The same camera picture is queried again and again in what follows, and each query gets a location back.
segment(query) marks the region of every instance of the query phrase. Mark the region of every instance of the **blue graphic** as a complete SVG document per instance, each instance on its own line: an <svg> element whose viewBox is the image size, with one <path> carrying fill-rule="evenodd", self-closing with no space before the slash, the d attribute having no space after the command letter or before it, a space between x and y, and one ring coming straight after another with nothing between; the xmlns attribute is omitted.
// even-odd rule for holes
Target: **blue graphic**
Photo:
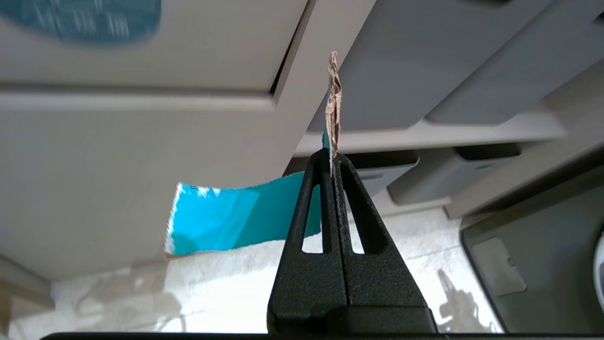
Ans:
<svg viewBox="0 0 604 340"><path fill-rule="evenodd" d="M0 0L0 15L63 41L126 44L157 31L161 0Z"/></svg>

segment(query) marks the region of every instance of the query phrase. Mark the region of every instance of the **blue paper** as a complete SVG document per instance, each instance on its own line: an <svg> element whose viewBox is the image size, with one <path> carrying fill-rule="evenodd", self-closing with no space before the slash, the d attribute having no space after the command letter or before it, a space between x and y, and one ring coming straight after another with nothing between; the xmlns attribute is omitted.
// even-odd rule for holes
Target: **blue paper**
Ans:
<svg viewBox="0 0 604 340"><path fill-rule="evenodd" d="M168 223L166 252L183 256L230 250L288 235L303 172L240 189L179 183ZM321 201L313 190L305 236L321 231Z"/></svg>

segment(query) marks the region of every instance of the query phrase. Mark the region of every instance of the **gray drawer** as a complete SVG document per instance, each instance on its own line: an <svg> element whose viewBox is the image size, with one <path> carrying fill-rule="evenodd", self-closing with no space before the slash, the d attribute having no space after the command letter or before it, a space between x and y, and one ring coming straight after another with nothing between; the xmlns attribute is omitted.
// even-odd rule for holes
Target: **gray drawer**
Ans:
<svg viewBox="0 0 604 340"><path fill-rule="evenodd" d="M550 2L377 0L340 70L342 129L417 123Z"/></svg>
<svg viewBox="0 0 604 340"><path fill-rule="evenodd" d="M555 2L426 118L498 124L526 110L604 57L603 11L601 0Z"/></svg>
<svg viewBox="0 0 604 340"><path fill-rule="evenodd" d="M520 155L515 144L419 151L419 164L388 186L399 205L447 197Z"/></svg>

